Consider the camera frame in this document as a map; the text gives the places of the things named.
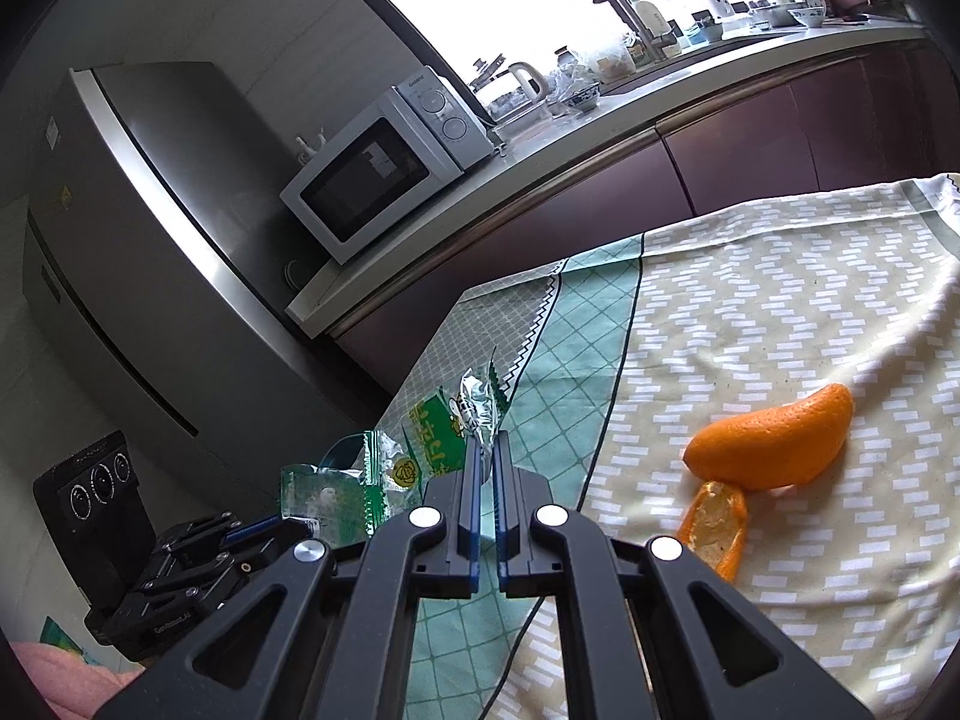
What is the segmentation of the pink sleeved left forearm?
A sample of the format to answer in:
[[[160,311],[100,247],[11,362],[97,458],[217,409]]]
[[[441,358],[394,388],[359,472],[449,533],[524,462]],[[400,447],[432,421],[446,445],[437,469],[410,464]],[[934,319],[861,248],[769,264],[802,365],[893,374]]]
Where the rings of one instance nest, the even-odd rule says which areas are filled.
[[[14,642],[14,656],[31,683],[59,718],[93,718],[96,712],[143,674],[143,668],[112,671],[86,663],[80,655],[53,645]]]

